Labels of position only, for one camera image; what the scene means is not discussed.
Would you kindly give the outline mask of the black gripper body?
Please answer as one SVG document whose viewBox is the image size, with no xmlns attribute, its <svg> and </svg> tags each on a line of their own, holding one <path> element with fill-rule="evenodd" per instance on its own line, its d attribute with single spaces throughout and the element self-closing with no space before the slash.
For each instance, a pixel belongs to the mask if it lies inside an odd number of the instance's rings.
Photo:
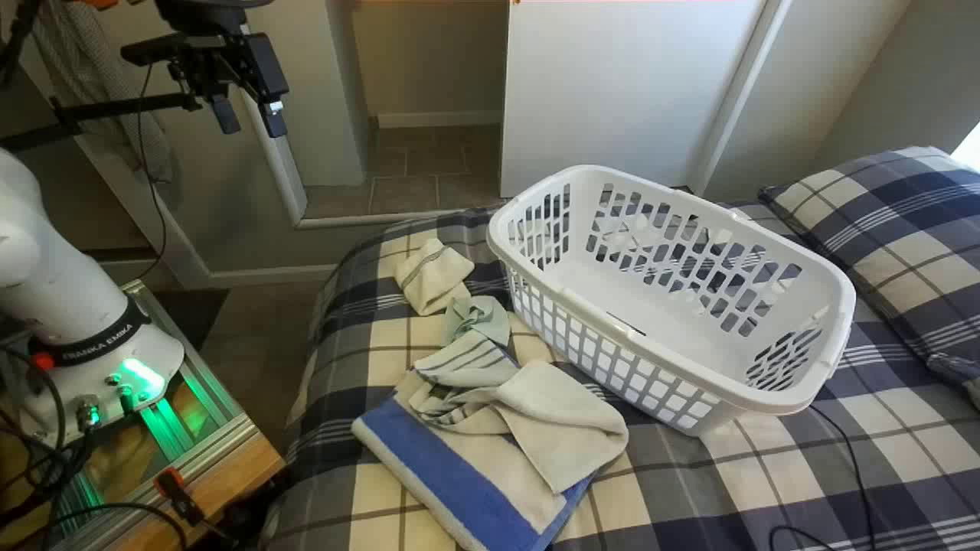
<svg viewBox="0 0 980 551">
<path fill-rule="evenodd" d="M 255 102 L 289 94 L 267 34 L 176 38 L 171 66 L 195 94 L 222 94 L 225 87 L 245 89 Z"/>
</svg>

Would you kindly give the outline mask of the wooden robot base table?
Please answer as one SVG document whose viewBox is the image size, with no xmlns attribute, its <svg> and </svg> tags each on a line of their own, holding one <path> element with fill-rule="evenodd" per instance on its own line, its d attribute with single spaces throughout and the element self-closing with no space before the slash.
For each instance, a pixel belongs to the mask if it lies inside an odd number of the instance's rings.
<svg viewBox="0 0 980 551">
<path fill-rule="evenodd" d="M 185 364 L 153 407 L 98 435 L 56 501 L 0 529 L 0 551 L 176 551 L 285 468 L 153 290 L 130 282 L 124 293 L 185 347 Z"/>
</svg>

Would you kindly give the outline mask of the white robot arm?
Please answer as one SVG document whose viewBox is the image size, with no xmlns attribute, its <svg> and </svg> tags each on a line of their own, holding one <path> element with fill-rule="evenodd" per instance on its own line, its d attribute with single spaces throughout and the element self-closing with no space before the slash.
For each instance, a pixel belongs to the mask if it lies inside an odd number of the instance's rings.
<svg viewBox="0 0 980 551">
<path fill-rule="evenodd" d="M 137 66 L 166 61 L 171 94 L 57 108 L 56 122 L 0 148 L 0 309 L 27 330 L 27 364 L 4 373 L 17 428 L 45 448 L 70 443 L 155 404 L 185 366 L 185 342 L 162 330 L 89 253 L 48 221 L 17 150 L 79 134 L 82 119 L 211 108 L 222 134 L 238 128 L 225 93 L 256 104 L 270 137 L 285 134 L 289 82 L 248 10 L 270 0 L 153 0 L 166 38 L 127 42 Z"/>
</svg>

